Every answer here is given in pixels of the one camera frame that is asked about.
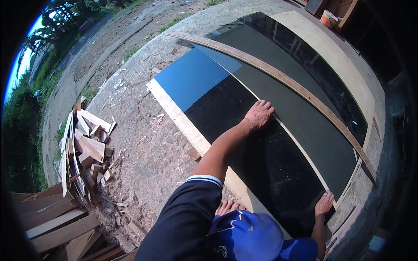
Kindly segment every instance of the sky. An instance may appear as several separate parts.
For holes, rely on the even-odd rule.
[[[35,22],[33,23],[32,27],[29,29],[27,35],[29,36],[31,33],[33,33],[35,30],[43,27],[42,26],[42,16],[39,16]],[[13,91],[13,89],[16,86],[16,83],[18,83],[18,79],[20,76],[25,72],[25,70],[29,67],[29,63],[31,61],[32,51],[30,49],[25,50],[25,54],[22,59],[22,63],[20,64],[18,76],[16,77],[16,72],[18,70],[18,61],[19,61],[19,55],[20,52],[15,57],[15,62],[13,63],[12,70],[9,74],[9,80],[7,83],[7,89],[6,89],[6,95],[5,95],[5,102],[9,100],[9,95]]]

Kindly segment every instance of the stack of planks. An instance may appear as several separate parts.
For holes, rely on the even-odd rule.
[[[36,194],[13,197],[26,236],[43,260],[133,260],[135,253],[125,254],[119,245],[105,241],[98,230],[102,221],[72,198],[72,188],[67,190],[63,198],[58,183]]]
[[[64,197],[73,188],[74,198],[87,205],[98,203],[98,186],[105,187],[113,179],[111,168],[119,163],[108,147],[109,135],[116,122],[110,124],[81,109],[81,101],[69,113],[61,141],[60,174]]]

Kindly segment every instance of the hand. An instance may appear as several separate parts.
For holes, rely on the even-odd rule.
[[[325,216],[332,207],[334,202],[334,194],[327,190],[321,197],[321,199],[315,205],[315,216]]]
[[[259,130],[268,122],[273,113],[274,107],[271,106],[270,102],[265,100],[256,101],[245,115],[243,121],[248,121],[251,130]]]

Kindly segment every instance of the orange bucket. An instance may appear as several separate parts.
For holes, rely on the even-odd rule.
[[[324,13],[321,17],[321,23],[323,23],[326,27],[332,28],[338,22],[338,18],[335,17],[330,11],[324,10]]]

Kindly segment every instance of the man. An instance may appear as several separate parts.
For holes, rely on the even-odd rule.
[[[219,136],[178,187],[138,249],[135,260],[319,260],[325,255],[327,191],[315,206],[310,238],[283,241],[279,225],[233,201],[221,202],[229,161],[239,145],[272,119],[270,102],[257,101],[245,118]]]

